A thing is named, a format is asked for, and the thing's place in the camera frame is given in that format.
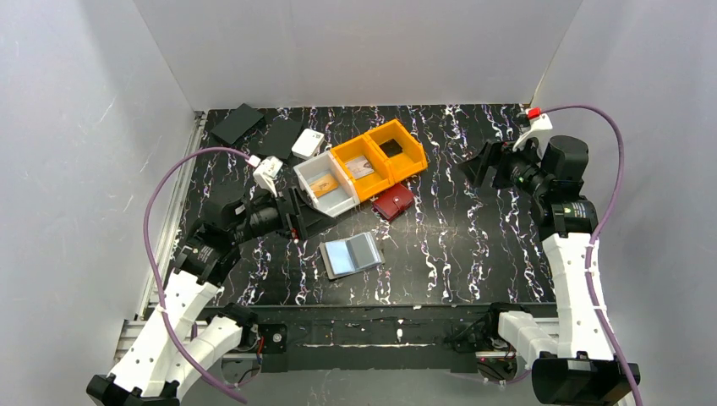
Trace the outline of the grey card holder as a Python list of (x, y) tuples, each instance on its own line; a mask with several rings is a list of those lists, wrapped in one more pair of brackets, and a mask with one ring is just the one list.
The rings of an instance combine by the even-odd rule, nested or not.
[(365, 272), (385, 262), (372, 232), (323, 242), (319, 249), (330, 280)]

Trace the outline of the red leather card holder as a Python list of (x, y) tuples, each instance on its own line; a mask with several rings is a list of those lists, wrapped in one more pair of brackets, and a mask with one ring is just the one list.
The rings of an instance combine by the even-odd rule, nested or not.
[(413, 203), (413, 192), (403, 184), (394, 184), (372, 202), (372, 207), (383, 219), (391, 222)]

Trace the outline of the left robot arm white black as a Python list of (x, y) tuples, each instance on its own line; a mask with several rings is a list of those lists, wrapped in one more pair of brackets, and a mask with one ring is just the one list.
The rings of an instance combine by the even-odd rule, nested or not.
[(95, 404), (178, 405), (199, 379), (240, 403), (246, 401), (237, 385), (219, 381), (208, 370), (235, 349), (261, 351), (258, 316), (228, 304), (208, 319), (203, 331), (195, 330), (195, 322), (238, 264), (241, 244), (270, 233), (308, 239), (334, 220), (295, 187), (235, 201), (224, 213), (223, 223), (198, 221), (188, 232), (173, 275), (158, 284), (158, 306), (129, 350), (110, 372), (88, 383), (86, 392)]

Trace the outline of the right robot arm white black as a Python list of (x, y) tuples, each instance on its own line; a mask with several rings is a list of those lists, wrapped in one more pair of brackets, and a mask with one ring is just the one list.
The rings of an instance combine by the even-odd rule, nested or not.
[(542, 404), (616, 405), (640, 382), (639, 367), (621, 361), (602, 305), (594, 205), (582, 194), (588, 146), (566, 135), (552, 137), (544, 152), (530, 138), (488, 141), (460, 164), (479, 186), (495, 169), (495, 189), (516, 188), (531, 199), (531, 216), (550, 264), (556, 297), (558, 336), (552, 337), (518, 304), (494, 303), (474, 336), (502, 341), (521, 356), (535, 397)]

